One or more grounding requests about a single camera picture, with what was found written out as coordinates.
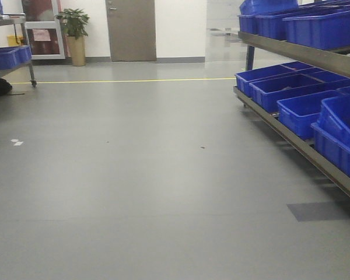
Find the shelving rack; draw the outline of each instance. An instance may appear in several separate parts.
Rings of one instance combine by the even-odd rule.
[[[246,70],[251,70],[253,68],[254,50],[257,47],[350,78],[350,57],[344,55],[350,53],[350,47],[323,51],[245,32],[239,32],[239,38],[248,45]],[[244,93],[239,91],[237,87],[234,87],[233,91],[245,106],[252,109],[263,121],[281,135],[281,137],[287,140],[295,149],[297,149],[297,151],[314,164],[350,197],[350,177],[319,154],[309,142],[300,139],[290,129],[281,124],[281,122],[277,120],[277,114],[266,112],[257,103],[253,102]]]
[[[26,38],[26,44],[29,45],[29,38],[27,36],[27,32],[25,29],[25,23],[26,23],[26,16],[25,14],[10,14],[9,16],[21,16],[19,18],[13,18],[13,19],[2,19],[0,20],[0,26],[4,26],[4,25],[13,25],[14,29],[16,29],[16,24],[17,25],[21,25],[21,29],[22,32],[24,33],[24,36]],[[33,69],[33,65],[32,62],[26,62],[20,65],[17,65],[16,67],[12,68],[12,69],[6,69],[6,70],[0,70],[0,78],[13,72],[16,71],[17,69],[21,68],[21,67],[29,67],[29,71],[30,71],[30,77],[31,77],[31,85],[32,87],[36,87],[36,80],[35,80],[35,75],[34,75],[34,69]]]

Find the green leaves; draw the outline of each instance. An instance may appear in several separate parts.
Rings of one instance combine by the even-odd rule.
[[[85,26],[88,24],[89,16],[83,9],[64,9],[56,19],[61,22],[62,30],[68,35],[78,39],[81,36],[88,36]]]

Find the yellow floor line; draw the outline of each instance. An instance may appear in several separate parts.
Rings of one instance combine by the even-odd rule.
[[[145,83],[145,82],[187,82],[187,81],[223,81],[234,80],[235,78],[192,78],[192,79],[158,79],[158,80],[76,80],[67,82],[37,82],[38,84],[59,84],[59,83]],[[30,82],[15,82],[12,85],[26,85]]]

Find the glass panel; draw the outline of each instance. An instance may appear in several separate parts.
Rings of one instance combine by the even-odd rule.
[[[52,0],[22,0],[28,22],[53,22]]]
[[[60,54],[55,29],[30,29],[28,32],[33,55]]]

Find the plant pot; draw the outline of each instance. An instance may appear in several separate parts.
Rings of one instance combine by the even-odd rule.
[[[84,36],[75,39],[75,37],[67,36],[67,42],[71,54],[73,66],[86,65],[86,51],[84,45]]]

